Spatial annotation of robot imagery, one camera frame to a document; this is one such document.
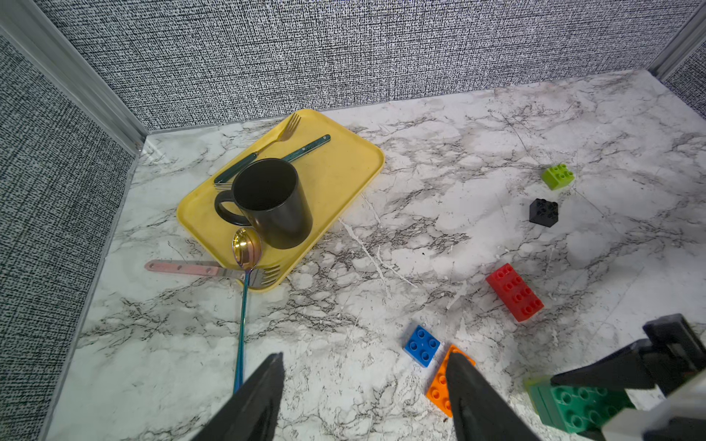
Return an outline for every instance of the black mug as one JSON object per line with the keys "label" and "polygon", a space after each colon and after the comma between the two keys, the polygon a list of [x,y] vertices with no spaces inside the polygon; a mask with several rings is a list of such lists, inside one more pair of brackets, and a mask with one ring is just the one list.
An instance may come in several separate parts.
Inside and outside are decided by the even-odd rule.
{"label": "black mug", "polygon": [[[237,205],[244,216],[226,210],[224,202]],[[313,223],[297,170],[276,158],[248,165],[230,190],[218,193],[215,209],[226,222],[252,225],[266,243],[280,250],[304,242]]]}

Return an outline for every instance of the spoon handle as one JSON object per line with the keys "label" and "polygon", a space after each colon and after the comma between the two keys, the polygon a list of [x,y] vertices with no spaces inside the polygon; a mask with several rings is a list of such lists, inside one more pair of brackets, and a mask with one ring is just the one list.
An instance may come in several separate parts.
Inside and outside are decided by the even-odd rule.
{"label": "spoon handle", "polygon": [[238,356],[235,361],[235,383],[233,393],[243,385],[243,358],[245,352],[245,307],[248,303],[248,285],[250,284],[251,271],[245,271],[245,281],[243,283],[243,302],[240,310],[240,332],[238,342]]}

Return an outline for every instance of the lego brick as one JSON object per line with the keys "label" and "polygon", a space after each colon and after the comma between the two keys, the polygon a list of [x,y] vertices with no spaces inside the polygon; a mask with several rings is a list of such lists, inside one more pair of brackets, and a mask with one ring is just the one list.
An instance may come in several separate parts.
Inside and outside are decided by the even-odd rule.
{"label": "lego brick", "polygon": [[429,366],[431,359],[434,358],[434,355],[436,355],[439,346],[439,341],[429,331],[417,326],[409,341],[405,344],[405,352],[426,368]]}
{"label": "lego brick", "polygon": [[486,277],[486,281],[518,322],[524,322],[544,307],[509,263]]}
{"label": "lego brick", "polygon": [[600,429],[621,410],[635,408],[624,390],[551,386],[549,378],[525,387],[542,423],[567,433]]}
{"label": "lego brick", "polygon": [[537,412],[537,415],[539,415],[539,419],[542,420],[542,424],[554,427],[554,420],[552,419],[551,414],[542,399],[542,394],[539,392],[539,388],[532,387],[550,378],[551,377],[542,377],[534,380],[525,380],[525,390],[527,390],[529,399],[532,401],[534,411]]}
{"label": "lego brick", "polygon": [[446,366],[448,366],[448,358],[451,354],[462,354],[464,357],[468,358],[468,361],[470,361],[473,366],[476,365],[475,361],[454,345],[451,345],[439,365],[439,369],[434,375],[434,380],[431,382],[429,390],[426,391],[426,397],[449,417],[453,417],[453,415],[451,414],[451,401],[449,400],[448,385],[446,384]]}
{"label": "lego brick", "polygon": [[542,181],[549,186],[550,190],[557,190],[566,187],[574,180],[574,174],[566,168],[566,164],[555,165],[549,167],[542,174]]}
{"label": "lego brick", "polygon": [[559,204],[545,199],[535,199],[529,206],[529,221],[533,224],[552,226],[559,220]]}

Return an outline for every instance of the spoon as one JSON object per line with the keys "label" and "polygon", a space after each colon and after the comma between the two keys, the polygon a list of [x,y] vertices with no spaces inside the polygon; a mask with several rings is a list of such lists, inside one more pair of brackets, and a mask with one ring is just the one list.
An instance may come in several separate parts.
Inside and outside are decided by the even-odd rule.
{"label": "spoon", "polygon": [[243,385],[243,356],[245,352],[245,306],[248,301],[248,286],[250,285],[250,273],[262,257],[263,249],[260,243],[260,236],[253,229],[240,228],[233,236],[233,256],[240,268],[245,271],[245,282],[243,283],[243,303],[240,310],[240,341],[238,342],[238,356],[235,362],[235,383],[233,393]]}

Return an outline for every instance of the mug handle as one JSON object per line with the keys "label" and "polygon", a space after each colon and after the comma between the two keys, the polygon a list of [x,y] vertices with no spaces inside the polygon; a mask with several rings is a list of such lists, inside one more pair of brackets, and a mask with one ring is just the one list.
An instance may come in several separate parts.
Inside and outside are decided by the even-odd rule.
{"label": "mug handle", "polygon": [[233,225],[239,225],[239,226],[250,226],[251,225],[250,221],[247,220],[247,218],[245,216],[236,215],[235,213],[231,213],[230,211],[226,210],[222,205],[224,202],[235,203],[235,200],[233,199],[233,192],[222,191],[216,195],[215,209],[216,209],[216,213],[218,213],[218,215],[221,216],[221,219],[223,219],[226,222],[229,222],[230,224],[233,224]]}

